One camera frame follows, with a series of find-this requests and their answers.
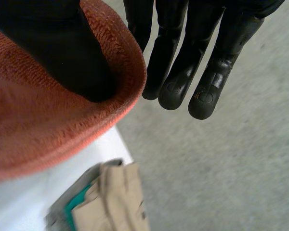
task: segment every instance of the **black glove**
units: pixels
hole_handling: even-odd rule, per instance
[[[193,80],[212,33],[222,18],[217,41],[207,68],[189,103],[197,119],[210,117],[243,46],[284,0],[156,0],[158,38],[147,68],[143,97],[158,98],[168,110],[177,109]],[[124,0],[129,29],[142,50],[150,38],[153,0]],[[169,72],[184,15],[185,38]]]

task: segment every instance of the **white table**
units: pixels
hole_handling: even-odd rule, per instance
[[[0,231],[44,231],[49,207],[91,166],[132,161],[115,127],[71,159],[43,172],[0,184]]]

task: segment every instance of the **concrete floor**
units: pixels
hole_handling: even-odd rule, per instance
[[[122,0],[107,2],[125,18]],[[198,121],[187,105],[213,42],[178,110],[141,99],[118,124],[141,165],[152,230],[289,231],[289,0],[245,46],[213,116]]]

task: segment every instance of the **black fabric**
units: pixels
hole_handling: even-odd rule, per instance
[[[236,9],[257,18],[265,18],[274,13],[285,0],[195,0],[206,4],[220,5]]]
[[[0,0],[0,14],[34,19],[73,17],[80,0]]]

